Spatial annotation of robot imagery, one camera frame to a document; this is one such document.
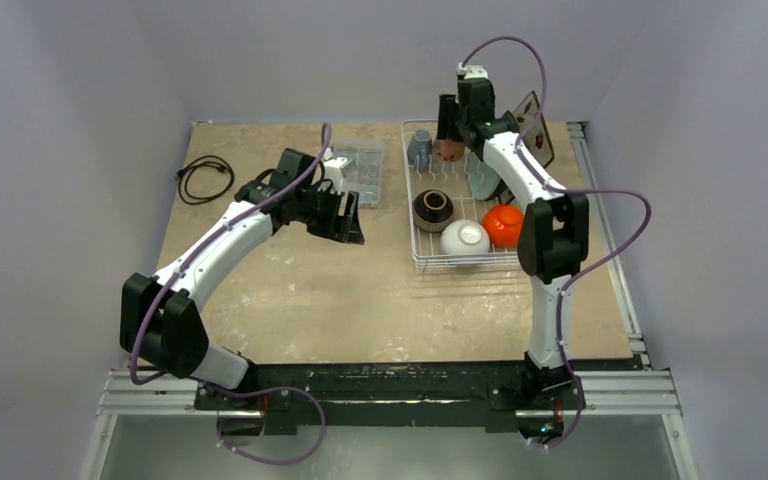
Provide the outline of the white bowl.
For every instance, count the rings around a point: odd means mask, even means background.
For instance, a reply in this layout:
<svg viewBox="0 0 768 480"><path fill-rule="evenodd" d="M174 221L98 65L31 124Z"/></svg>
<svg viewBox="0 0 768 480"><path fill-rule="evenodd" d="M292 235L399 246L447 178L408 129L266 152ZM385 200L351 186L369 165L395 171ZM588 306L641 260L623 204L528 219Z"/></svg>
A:
<svg viewBox="0 0 768 480"><path fill-rule="evenodd" d="M490 247L491 242L487 231L480 223L473 220L455 220L440 235L443 259L457 267L481 265Z"/></svg>

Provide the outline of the pink flowered mug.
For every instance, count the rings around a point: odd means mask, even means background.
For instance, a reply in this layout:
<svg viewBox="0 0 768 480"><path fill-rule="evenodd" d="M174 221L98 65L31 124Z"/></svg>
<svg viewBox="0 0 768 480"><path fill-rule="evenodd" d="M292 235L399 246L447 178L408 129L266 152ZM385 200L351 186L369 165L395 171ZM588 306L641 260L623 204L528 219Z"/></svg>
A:
<svg viewBox="0 0 768 480"><path fill-rule="evenodd" d="M461 141L451 139L436 139L432 144L435 158L443 162L456 162L465 155L466 146Z"/></svg>

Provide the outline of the square floral plate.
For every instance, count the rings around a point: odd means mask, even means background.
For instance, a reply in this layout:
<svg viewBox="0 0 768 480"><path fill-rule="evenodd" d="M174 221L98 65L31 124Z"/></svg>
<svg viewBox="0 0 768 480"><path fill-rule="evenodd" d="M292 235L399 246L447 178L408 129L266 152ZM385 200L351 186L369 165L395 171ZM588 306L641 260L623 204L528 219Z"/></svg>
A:
<svg viewBox="0 0 768 480"><path fill-rule="evenodd" d="M546 168L554 161L555 151L545 118L540 116L540 120L536 120L539 107L537 92L532 90L512 111L512 114L520 130L526 132L523 138L526 148L541 166Z"/></svg>

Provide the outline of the light green round plate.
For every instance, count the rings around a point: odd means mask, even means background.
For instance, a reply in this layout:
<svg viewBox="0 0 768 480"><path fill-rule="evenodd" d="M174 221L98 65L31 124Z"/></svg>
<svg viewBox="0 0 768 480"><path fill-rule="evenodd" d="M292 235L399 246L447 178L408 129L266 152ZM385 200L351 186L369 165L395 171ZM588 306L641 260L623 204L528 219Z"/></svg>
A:
<svg viewBox="0 0 768 480"><path fill-rule="evenodd" d="M471 196L477 201L489 201L499 198L507 185L499 174L486 162L480 160L474 152L467 157L468 186Z"/></svg>

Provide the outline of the orange bowl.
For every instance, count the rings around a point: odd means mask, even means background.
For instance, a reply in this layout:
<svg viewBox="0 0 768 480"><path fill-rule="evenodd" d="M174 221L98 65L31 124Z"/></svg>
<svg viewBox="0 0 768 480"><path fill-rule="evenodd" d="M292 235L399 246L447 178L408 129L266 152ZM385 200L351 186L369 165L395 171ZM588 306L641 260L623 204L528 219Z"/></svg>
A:
<svg viewBox="0 0 768 480"><path fill-rule="evenodd" d="M524 214L512 205L497 205L488 210L481 224L497 249L515 248L524 225Z"/></svg>

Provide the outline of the grey printed mug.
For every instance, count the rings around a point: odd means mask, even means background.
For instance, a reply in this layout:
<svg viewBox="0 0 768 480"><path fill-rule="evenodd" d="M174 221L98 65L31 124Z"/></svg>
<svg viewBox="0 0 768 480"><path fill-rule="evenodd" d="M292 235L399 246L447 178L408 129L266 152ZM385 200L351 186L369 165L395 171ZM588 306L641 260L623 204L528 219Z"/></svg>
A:
<svg viewBox="0 0 768 480"><path fill-rule="evenodd" d="M416 130L406 148L408 164L417 170L427 169L433 155L433 138L428 130Z"/></svg>

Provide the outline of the brown rimmed beige bowl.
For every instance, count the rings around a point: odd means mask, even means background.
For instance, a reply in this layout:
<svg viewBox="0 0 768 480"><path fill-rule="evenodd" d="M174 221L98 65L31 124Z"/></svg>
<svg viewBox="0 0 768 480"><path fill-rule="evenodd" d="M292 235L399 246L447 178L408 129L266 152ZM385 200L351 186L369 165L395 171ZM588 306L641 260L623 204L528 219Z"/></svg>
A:
<svg viewBox="0 0 768 480"><path fill-rule="evenodd" d="M441 233L454 219L454 203L443 191L428 189L412 201L415 227L428 233Z"/></svg>

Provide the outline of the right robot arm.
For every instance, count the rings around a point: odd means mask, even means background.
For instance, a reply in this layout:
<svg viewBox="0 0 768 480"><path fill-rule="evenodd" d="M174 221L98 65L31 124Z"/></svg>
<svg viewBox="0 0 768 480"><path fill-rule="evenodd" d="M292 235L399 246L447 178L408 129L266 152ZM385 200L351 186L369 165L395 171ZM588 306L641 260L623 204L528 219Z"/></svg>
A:
<svg viewBox="0 0 768 480"><path fill-rule="evenodd" d="M525 209L516 250L531 282L532 320L521 392L529 404L544 407L573 380L563 302L589 253L589 202L566 193L533 158L511 113L496 114L487 78L461 75L456 93L441 95L437 135L463 143Z"/></svg>

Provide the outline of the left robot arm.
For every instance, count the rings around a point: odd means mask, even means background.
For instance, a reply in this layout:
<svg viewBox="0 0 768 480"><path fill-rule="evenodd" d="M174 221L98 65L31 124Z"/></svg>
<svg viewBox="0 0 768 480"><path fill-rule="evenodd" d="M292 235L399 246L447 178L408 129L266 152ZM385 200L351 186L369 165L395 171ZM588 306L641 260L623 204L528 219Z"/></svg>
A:
<svg viewBox="0 0 768 480"><path fill-rule="evenodd" d="M364 242L360 195L346 179L353 160L324 149L317 157L287 148L278 165L263 171L234 195L221 218L184 254L151 276L124 283L120 346L177 378L193 377L219 386L232 408L257 399L252 363L212 343L201 319L207 301L232 270L256 247L292 222L313 236L343 244Z"/></svg>

